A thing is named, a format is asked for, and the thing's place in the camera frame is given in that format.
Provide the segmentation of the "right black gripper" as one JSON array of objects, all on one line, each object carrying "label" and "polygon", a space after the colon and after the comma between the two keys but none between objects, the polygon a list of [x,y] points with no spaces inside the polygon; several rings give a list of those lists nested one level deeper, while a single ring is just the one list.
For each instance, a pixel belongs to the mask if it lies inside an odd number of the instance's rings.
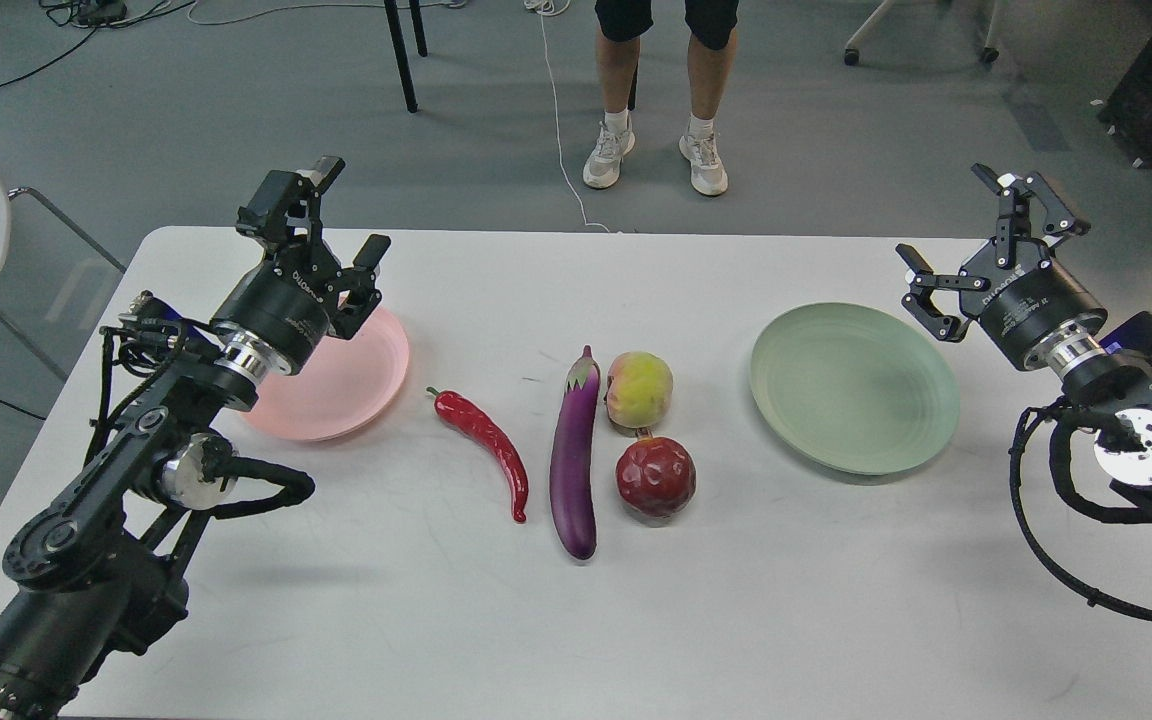
[{"label": "right black gripper", "polygon": [[[934,340],[956,343],[965,338],[967,320],[938,310],[933,293],[958,291],[963,314],[980,325],[1011,366],[1029,372],[1044,364],[1036,346],[1048,334],[1068,323],[1097,333],[1108,318],[1052,251],[1091,232],[1091,222],[1041,173],[1000,174],[973,162],[972,174],[996,196],[995,234],[957,275],[935,274],[918,250],[897,243],[896,253],[911,273],[902,306]],[[1011,265],[998,264],[996,252],[1014,252]]]}]

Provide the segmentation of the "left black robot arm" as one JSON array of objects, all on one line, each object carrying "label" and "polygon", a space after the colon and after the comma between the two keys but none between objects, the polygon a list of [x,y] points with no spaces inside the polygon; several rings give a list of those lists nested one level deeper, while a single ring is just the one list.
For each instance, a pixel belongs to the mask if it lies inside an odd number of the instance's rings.
[{"label": "left black robot arm", "polygon": [[262,262],[210,323],[150,291],[104,327],[99,415],[78,477],[3,551],[18,592],[0,614],[0,719],[55,719],[113,652],[142,655],[185,617],[185,569],[211,520],[306,500],[310,475],[238,456],[212,427],[247,414],[262,379],[301,372],[325,338],[376,310],[384,234],[344,266],[323,238],[323,195],[344,169],[324,156],[273,170],[238,209]]}]

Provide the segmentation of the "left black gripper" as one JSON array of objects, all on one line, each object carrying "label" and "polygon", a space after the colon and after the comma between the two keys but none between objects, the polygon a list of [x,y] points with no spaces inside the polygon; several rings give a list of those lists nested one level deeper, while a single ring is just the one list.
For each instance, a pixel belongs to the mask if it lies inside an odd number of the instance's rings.
[{"label": "left black gripper", "polygon": [[378,266],[388,234],[370,234],[342,268],[323,242],[321,199],[346,161],[321,156],[306,170],[270,170],[241,206],[236,232],[262,250],[310,247],[262,262],[230,291],[211,327],[223,342],[218,364],[243,377],[296,376],[324,338],[353,340],[380,305]]}]

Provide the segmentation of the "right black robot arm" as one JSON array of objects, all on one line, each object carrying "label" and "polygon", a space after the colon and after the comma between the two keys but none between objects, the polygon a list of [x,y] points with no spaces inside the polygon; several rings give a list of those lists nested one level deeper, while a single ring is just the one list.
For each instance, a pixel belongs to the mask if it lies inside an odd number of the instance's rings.
[{"label": "right black robot arm", "polygon": [[1091,607],[1152,623],[1152,609],[1076,578],[1036,538],[1021,500],[1021,460],[1051,424],[1048,473],[1056,495],[1105,525],[1152,524],[1152,313],[1105,329],[1107,310],[1058,259],[1062,241],[1087,219],[1043,174],[996,173],[973,164],[996,197],[991,237],[954,274],[940,274],[908,245],[902,306],[937,341],[956,343],[970,324],[1020,372],[1048,367],[1061,384],[1048,406],[1028,407],[1011,434],[1007,487],[1011,511],[1043,568]]}]

